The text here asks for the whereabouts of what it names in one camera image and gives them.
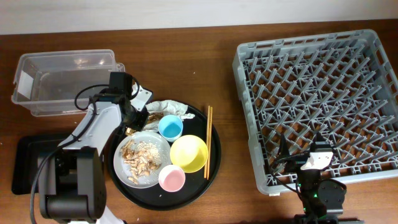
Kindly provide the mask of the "gold foil wrapper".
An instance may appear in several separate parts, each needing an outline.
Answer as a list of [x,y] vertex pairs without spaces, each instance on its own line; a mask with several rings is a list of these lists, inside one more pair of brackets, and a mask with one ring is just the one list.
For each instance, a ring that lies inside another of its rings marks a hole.
[[[154,122],[156,122],[156,121],[160,121],[160,120],[162,119],[162,117],[163,117],[163,114],[162,114],[162,113],[153,113],[153,114],[150,114],[150,115],[149,115],[149,118],[148,118],[148,121],[147,121],[146,124],[151,124],[151,123],[154,123]],[[125,134],[126,134],[127,136],[132,136],[135,132],[136,132],[136,131],[133,130],[133,129],[131,129],[131,128],[126,128]]]

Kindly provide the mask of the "white napkin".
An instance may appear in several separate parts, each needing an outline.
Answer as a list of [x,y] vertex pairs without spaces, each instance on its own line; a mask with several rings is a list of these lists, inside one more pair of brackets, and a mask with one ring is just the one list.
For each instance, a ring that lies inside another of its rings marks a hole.
[[[195,117],[194,114],[187,112],[188,105],[174,100],[154,101],[147,104],[146,108],[149,115],[153,113],[162,113],[164,117],[171,114],[178,116],[182,121]],[[143,130],[157,132],[159,130],[159,121],[145,125]]]

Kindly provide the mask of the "pink cup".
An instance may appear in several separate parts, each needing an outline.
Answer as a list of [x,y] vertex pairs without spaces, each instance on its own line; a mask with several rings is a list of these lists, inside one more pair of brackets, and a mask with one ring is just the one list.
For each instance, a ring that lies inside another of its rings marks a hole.
[[185,179],[184,171],[176,165],[167,165],[159,173],[159,185],[167,192],[178,192]]

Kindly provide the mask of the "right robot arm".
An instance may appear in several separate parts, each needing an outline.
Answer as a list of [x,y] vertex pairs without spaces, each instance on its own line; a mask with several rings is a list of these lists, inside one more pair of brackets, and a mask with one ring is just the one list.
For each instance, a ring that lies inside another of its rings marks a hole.
[[313,138],[309,150],[294,155],[289,152],[285,137],[281,136],[275,163],[284,163],[286,172],[297,175],[295,191],[304,211],[303,215],[294,216],[295,223],[338,223],[347,187],[337,180],[322,178],[334,153],[334,146],[320,133]]

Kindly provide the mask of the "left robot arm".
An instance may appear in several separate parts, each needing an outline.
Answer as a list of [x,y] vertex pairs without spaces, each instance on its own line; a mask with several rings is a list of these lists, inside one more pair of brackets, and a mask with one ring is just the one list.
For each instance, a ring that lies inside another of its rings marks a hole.
[[126,128],[142,131],[152,98],[137,79],[125,72],[111,72],[101,91],[89,96],[80,124],[53,151],[38,157],[38,169],[30,198],[30,219],[34,195],[46,219],[58,223],[122,223],[106,205],[103,152],[108,139]]

